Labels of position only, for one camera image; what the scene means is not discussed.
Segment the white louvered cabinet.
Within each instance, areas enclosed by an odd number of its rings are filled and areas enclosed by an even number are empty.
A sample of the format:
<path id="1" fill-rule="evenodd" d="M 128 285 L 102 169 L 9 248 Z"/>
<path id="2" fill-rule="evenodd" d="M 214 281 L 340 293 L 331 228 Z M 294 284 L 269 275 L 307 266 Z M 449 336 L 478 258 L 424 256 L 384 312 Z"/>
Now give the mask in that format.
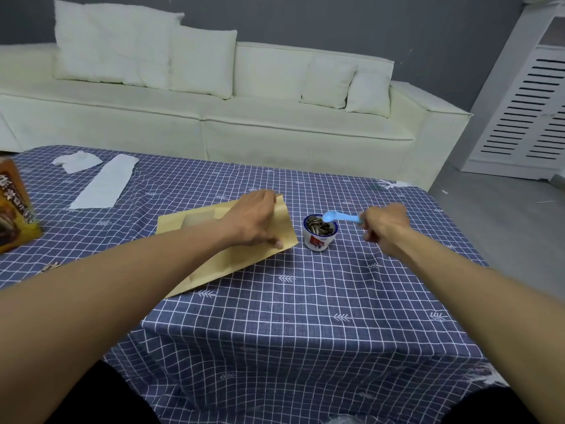
<path id="1" fill-rule="evenodd" d="M 460 171 L 545 181 L 565 167 L 565 0 L 526 2 L 471 112 Z"/>

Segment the person's left hand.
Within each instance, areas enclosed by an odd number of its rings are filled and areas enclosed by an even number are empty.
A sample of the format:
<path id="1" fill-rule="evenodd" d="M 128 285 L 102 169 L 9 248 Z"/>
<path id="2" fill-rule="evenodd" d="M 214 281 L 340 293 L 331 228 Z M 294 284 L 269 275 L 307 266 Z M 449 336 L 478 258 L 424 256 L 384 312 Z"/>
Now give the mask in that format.
<path id="1" fill-rule="evenodd" d="M 217 224 L 222 247 L 266 244 L 265 235 L 276 236 L 270 228 L 276 200 L 277 195 L 271 189 L 241 196 Z"/>

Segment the person's right hand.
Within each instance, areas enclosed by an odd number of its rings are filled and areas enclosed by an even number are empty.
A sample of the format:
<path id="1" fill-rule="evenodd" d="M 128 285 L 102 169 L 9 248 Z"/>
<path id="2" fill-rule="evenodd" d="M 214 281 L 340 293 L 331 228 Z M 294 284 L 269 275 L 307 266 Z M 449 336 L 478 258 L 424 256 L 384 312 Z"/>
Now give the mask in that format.
<path id="1" fill-rule="evenodd" d="M 401 203 L 392 203 L 380 208 L 384 209 L 382 239 L 375 244 L 384 254 L 399 259 L 402 256 L 399 241 L 404 233 L 411 230 L 406 207 Z"/>

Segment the medium white pillow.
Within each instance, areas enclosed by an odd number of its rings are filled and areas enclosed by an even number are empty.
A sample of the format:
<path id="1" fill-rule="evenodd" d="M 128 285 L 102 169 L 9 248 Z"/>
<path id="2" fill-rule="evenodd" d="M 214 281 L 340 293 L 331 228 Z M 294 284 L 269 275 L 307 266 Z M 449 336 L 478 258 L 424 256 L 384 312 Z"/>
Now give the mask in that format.
<path id="1" fill-rule="evenodd" d="M 236 30 L 176 26 L 171 36 L 169 89 L 230 99 L 236 42 Z"/>

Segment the person's left forearm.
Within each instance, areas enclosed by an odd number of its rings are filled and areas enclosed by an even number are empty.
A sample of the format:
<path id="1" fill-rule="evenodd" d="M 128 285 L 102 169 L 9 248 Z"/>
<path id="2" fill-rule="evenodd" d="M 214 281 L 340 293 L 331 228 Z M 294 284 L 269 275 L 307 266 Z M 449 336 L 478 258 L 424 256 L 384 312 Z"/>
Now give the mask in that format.
<path id="1" fill-rule="evenodd" d="M 102 356 L 249 218 L 147 237 L 0 290 L 0 423 L 43 424 Z"/>

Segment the crumpled white tissue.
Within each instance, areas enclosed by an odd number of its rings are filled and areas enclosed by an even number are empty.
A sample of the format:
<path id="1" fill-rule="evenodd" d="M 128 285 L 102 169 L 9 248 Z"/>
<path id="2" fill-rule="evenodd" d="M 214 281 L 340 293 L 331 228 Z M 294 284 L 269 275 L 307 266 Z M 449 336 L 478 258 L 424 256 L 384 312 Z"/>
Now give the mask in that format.
<path id="1" fill-rule="evenodd" d="M 66 174 L 71 175 L 98 166 L 102 162 L 98 156 L 81 150 L 70 155 L 61 155 L 52 163 L 54 166 L 61 167 Z"/>

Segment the cream white sofa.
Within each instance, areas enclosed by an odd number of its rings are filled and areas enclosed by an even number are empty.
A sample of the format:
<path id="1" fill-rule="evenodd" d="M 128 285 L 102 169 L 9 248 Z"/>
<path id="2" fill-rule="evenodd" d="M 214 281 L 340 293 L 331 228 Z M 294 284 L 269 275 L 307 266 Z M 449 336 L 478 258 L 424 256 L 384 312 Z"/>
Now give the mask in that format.
<path id="1" fill-rule="evenodd" d="M 396 180 L 428 191 L 471 114 L 392 81 L 390 116 L 300 102 L 313 57 L 392 75 L 391 60 L 253 42 L 230 99 L 53 77 L 54 43 L 0 46 L 0 150 L 68 145 Z"/>

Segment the orange snack bag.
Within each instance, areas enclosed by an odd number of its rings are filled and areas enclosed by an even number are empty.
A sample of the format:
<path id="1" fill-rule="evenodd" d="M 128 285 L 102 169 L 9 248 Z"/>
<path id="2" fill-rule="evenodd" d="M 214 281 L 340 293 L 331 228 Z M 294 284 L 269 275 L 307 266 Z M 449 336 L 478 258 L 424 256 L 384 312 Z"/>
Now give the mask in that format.
<path id="1" fill-rule="evenodd" d="M 41 238 L 43 230 L 14 161 L 0 156 L 0 256 Z"/>

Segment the light blue plastic spoon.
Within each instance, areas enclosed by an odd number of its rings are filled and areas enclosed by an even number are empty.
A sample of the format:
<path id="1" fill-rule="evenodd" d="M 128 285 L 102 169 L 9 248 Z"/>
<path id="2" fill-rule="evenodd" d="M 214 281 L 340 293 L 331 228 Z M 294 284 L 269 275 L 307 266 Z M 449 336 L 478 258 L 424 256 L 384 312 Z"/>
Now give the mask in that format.
<path id="1" fill-rule="evenodd" d="M 338 211 L 327 211 L 321 217 L 321 220 L 325 223 L 331 223 L 334 221 L 346 221 L 357 225 L 364 223 L 362 218 L 358 214 L 341 213 Z"/>

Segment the person's right forearm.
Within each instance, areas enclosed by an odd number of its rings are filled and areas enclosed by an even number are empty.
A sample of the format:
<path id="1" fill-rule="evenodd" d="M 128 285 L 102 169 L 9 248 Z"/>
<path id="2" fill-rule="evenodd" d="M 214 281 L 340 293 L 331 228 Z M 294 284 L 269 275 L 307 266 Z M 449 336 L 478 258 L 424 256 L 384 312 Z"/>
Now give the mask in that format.
<path id="1" fill-rule="evenodd" d="M 565 304 L 410 227 L 378 233 L 480 347 L 540 424 L 565 424 Z"/>

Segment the brown kraft paper bag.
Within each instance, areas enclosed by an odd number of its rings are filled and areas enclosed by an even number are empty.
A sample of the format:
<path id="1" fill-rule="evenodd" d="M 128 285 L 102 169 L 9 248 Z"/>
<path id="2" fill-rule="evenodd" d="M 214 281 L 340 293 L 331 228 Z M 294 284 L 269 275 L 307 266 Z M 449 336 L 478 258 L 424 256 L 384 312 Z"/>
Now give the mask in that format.
<path id="1" fill-rule="evenodd" d="M 221 219 L 235 203 L 236 201 L 232 200 L 159 216 L 155 233 L 161 234 L 174 231 L 210 219 Z M 295 234 L 289 210 L 282 194 L 277 195 L 274 215 L 269 230 L 281 241 L 282 248 L 278 249 L 269 243 L 263 243 L 256 246 L 236 246 L 223 250 L 186 277 L 168 293 L 166 298 L 169 299 L 219 278 L 228 276 L 298 244 L 298 238 Z"/>

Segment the white enamel cup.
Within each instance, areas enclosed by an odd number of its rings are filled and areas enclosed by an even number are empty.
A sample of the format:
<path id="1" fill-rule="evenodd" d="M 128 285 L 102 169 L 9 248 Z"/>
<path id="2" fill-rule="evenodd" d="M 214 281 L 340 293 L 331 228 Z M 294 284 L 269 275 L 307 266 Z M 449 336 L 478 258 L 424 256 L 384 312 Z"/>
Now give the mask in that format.
<path id="1" fill-rule="evenodd" d="M 320 236 L 316 236 L 314 234 L 312 234 L 311 232 L 309 232 L 306 228 L 305 228 L 305 219 L 306 217 L 303 219 L 302 221 L 302 238 L 303 238 L 303 243 L 305 244 L 305 246 L 312 250 L 312 251 L 324 251 L 326 250 L 329 245 L 334 241 L 336 235 L 338 234 L 338 223 L 336 221 L 334 221 L 335 223 L 335 234 L 329 237 L 320 237 Z"/>

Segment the white paper strip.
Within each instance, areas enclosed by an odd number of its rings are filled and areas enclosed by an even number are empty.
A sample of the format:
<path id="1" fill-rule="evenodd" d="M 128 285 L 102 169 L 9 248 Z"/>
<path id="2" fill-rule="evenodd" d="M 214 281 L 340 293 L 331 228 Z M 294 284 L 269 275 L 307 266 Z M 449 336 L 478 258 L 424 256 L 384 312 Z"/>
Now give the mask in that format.
<path id="1" fill-rule="evenodd" d="M 138 158 L 118 154 L 80 192 L 69 209 L 111 208 L 128 184 Z"/>

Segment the large white pillow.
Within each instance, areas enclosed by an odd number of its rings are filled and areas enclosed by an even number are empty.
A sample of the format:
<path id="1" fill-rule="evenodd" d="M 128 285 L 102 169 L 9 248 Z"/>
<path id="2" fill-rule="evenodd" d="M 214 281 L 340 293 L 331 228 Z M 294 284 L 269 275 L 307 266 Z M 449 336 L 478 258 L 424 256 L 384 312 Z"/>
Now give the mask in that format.
<path id="1" fill-rule="evenodd" d="M 168 89 L 171 35 L 184 13 L 63 0 L 54 11 L 56 79 Z"/>

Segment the sunflower seeds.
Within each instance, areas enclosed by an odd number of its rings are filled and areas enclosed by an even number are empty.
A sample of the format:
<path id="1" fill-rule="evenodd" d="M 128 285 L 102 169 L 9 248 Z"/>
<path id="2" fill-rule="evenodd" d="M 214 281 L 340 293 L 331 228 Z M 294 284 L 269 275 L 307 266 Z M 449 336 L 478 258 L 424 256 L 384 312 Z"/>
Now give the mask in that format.
<path id="1" fill-rule="evenodd" d="M 323 221 L 322 216 L 316 214 L 306 217 L 305 228 L 320 237 L 329 237 L 335 234 L 335 223 Z"/>

